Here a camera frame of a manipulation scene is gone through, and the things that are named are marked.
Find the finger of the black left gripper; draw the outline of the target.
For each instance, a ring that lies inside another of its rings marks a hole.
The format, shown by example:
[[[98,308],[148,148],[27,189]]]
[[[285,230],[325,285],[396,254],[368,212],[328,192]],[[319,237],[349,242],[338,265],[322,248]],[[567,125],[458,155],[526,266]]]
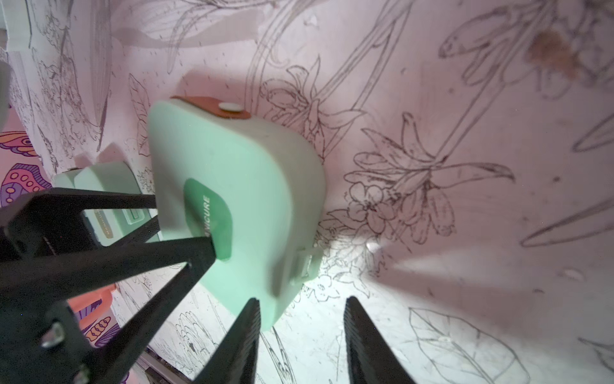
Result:
[[[158,220],[98,246],[82,213],[98,199],[52,188],[1,210],[1,380],[118,383],[161,325],[213,265],[206,237],[154,242]],[[152,195],[121,206],[155,207]],[[68,300],[171,265],[182,269],[104,347],[81,332]]]

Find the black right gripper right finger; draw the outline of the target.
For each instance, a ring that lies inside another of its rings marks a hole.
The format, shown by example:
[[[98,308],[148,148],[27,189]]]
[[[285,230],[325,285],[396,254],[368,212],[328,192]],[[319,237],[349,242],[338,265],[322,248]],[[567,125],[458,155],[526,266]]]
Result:
[[[345,302],[344,331],[350,383],[416,383],[353,296]]]

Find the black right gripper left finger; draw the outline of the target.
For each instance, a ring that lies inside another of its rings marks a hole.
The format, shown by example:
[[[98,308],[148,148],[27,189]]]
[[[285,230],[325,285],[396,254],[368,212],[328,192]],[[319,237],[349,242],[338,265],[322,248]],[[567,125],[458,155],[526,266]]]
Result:
[[[260,304],[252,298],[193,383],[254,384],[260,330]]]

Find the green case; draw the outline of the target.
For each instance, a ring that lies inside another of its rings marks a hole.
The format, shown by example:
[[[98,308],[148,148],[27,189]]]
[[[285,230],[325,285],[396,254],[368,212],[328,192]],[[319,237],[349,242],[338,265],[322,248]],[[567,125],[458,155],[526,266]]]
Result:
[[[132,170],[124,162],[99,163],[57,174],[52,178],[52,185],[98,199],[96,205],[83,211],[83,220],[98,246],[111,246],[152,219],[146,207],[119,204],[127,195],[142,193]]]
[[[234,315],[257,299],[267,331],[319,273],[319,156],[300,134],[212,97],[153,104],[148,145],[161,235],[211,238],[201,283]]]

